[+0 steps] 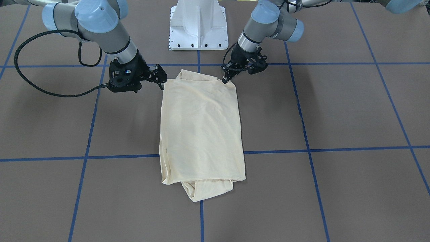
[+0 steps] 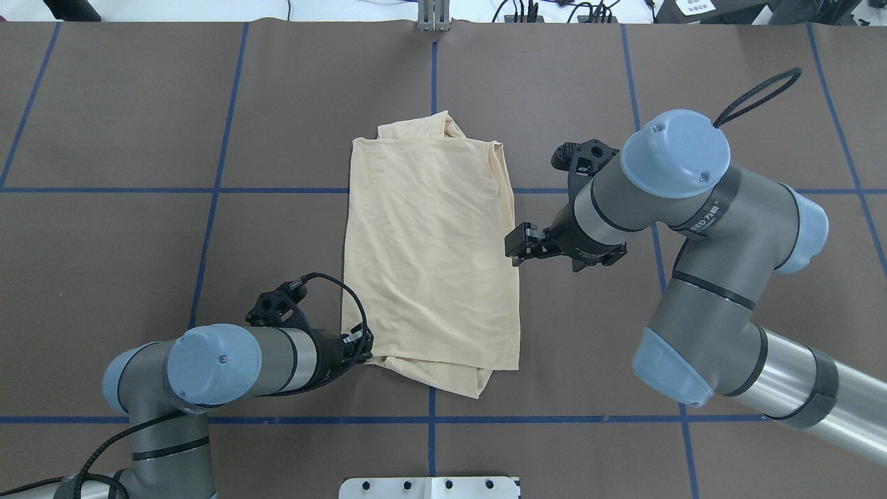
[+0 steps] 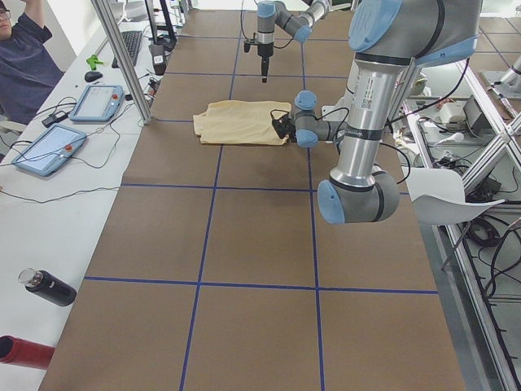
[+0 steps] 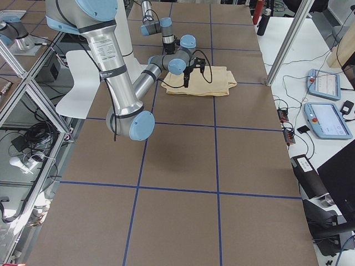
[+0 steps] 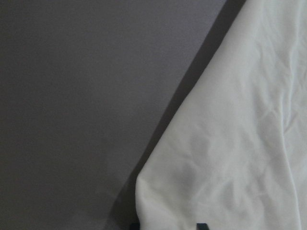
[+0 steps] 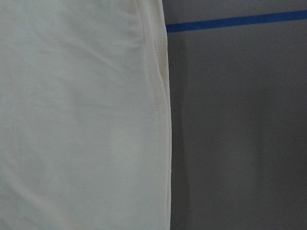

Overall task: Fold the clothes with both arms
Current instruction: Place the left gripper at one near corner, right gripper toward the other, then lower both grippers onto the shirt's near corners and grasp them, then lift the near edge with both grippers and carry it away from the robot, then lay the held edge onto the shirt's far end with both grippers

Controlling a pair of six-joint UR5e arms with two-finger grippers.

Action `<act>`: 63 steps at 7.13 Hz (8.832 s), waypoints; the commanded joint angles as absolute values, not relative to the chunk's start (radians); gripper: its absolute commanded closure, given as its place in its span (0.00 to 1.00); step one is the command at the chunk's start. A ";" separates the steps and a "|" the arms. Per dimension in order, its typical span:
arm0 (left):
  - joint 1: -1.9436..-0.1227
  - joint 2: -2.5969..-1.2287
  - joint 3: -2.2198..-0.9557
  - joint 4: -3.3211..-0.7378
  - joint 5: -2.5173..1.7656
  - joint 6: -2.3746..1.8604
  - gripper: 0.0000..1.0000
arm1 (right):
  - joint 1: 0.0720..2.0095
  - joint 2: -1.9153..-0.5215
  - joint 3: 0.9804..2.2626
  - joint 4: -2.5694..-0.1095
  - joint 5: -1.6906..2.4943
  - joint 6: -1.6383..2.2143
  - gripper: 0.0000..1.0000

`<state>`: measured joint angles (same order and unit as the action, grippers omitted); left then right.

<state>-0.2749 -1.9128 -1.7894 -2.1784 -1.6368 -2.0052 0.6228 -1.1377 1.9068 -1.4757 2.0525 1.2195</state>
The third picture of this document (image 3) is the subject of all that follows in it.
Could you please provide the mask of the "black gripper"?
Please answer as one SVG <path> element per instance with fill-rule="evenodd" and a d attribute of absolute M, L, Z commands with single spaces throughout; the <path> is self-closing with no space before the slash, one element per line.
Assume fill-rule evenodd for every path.
<path fill-rule="evenodd" d="M 261 82 L 266 83 L 269 73 L 269 57 L 273 55 L 273 43 L 259 43 L 257 54 L 261 57 Z"/>
<path fill-rule="evenodd" d="M 292 122 L 287 122 L 284 125 L 285 137 L 288 142 L 295 143 L 296 142 L 296 128 Z"/>

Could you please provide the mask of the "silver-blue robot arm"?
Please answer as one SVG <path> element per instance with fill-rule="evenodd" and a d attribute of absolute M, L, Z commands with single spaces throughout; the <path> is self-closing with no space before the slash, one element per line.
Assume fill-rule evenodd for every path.
<path fill-rule="evenodd" d="M 399 204 L 394 178 L 375 164 L 399 74 L 451 64 L 476 48 L 480 1 L 364 1 L 349 29 L 358 67 L 346 119 L 314 116 L 316 96 L 302 90 L 291 114 L 299 145 L 339 141 L 339 161 L 317 188 L 322 217 L 330 224 L 379 222 Z"/>
<path fill-rule="evenodd" d="M 331 1 L 305 1 L 308 8 L 299 15 L 292 14 L 282 1 L 259 1 L 257 5 L 257 30 L 251 44 L 256 46 L 261 58 L 261 82 L 266 83 L 269 61 L 274 54 L 274 30 L 278 26 L 294 40 L 304 43 L 312 32 L 312 27 L 331 8 Z"/>

